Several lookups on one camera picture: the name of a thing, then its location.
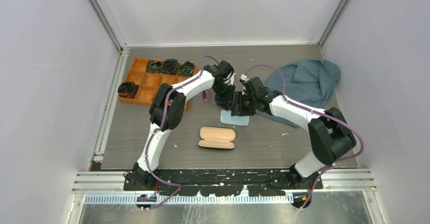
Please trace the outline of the light blue cleaning cloth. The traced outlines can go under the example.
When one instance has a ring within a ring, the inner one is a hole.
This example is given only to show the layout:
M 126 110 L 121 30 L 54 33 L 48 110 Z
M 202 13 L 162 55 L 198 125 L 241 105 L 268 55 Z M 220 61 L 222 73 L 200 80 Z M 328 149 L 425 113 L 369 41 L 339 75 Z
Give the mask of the light blue cleaning cloth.
M 221 110 L 220 121 L 221 123 L 234 126 L 248 126 L 249 116 L 232 116 L 231 111 Z

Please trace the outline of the purple sunglasses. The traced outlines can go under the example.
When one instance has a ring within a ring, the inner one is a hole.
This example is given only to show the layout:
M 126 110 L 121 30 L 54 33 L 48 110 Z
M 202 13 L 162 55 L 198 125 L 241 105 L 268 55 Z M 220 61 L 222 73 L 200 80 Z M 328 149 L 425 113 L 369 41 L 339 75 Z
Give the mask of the purple sunglasses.
M 202 95 L 202 99 L 203 99 L 204 102 L 209 101 L 209 92 L 208 92 L 208 90 L 202 91 L 201 95 Z

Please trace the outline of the black glasses case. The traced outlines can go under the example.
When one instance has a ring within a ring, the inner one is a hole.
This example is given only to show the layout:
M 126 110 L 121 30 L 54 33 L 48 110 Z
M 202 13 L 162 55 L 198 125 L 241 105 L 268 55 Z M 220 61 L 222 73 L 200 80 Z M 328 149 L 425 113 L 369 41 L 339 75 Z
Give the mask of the black glasses case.
M 201 140 L 198 142 L 200 148 L 210 150 L 226 150 L 235 149 L 236 132 L 229 128 L 208 127 L 204 126 L 200 129 L 199 135 Z

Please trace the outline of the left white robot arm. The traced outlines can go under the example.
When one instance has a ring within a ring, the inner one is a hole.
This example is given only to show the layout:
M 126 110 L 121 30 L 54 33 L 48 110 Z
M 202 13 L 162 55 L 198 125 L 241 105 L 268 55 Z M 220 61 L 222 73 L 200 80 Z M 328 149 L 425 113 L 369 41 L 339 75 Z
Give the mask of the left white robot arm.
M 223 110 L 231 110 L 234 101 L 234 68 L 223 60 L 217 65 L 206 65 L 194 76 L 183 82 L 158 89 L 150 107 L 150 131 L 144 151 L 133 166 L 136 184 L 144 191 L 155 186 L 155 170 L 164 144 L 170 133 L 182 121 L 185 104 L 194 96 L 212 89 L 216 104 Z

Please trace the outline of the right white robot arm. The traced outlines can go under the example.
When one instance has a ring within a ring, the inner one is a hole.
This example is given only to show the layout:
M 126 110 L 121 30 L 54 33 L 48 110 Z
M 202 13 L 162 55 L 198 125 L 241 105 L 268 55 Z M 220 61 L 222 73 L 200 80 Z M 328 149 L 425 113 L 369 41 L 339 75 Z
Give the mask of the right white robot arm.
M 282 92 L 268 90 L 259 77 L 249 79 L 241 75 L 240 82 L 244 88 L 235 92 L 232 115 L 266 113 L 286 119 L 309 133 L 311 152 L 289 168 L 288 178 L 293 187 L 302 189 L 313 173 L 334 164 L 356 146 L 339 109 L 324 110 L 296 102 Z

